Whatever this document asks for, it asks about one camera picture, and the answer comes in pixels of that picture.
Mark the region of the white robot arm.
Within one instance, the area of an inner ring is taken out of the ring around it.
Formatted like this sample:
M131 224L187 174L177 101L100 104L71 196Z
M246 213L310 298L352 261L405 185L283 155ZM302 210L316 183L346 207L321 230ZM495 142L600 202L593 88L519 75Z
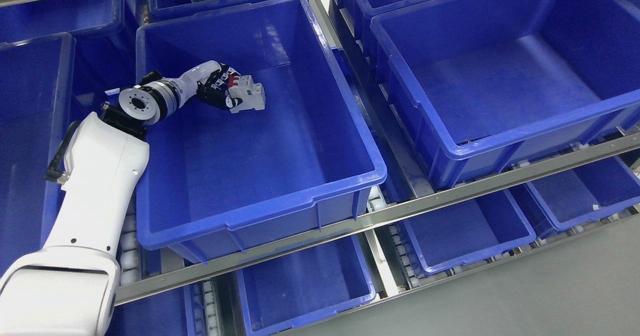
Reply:
M2 335L103 335L121 284L116 254L131 196L150 156L133 134L176 112L205 83L202 67L121 91L69 129L64 171L55 180L65 192L41 250L20 257L1 279Z

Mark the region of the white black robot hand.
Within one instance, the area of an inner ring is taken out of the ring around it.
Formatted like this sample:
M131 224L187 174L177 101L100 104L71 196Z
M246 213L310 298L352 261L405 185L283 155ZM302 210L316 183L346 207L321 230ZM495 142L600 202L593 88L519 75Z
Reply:
M193 97L222 110L242 105L242 98L234 97L229 91L229 79L237 75L234 68L213 60L193 67L176 79L176 85L179 86L179 106L183 107Z

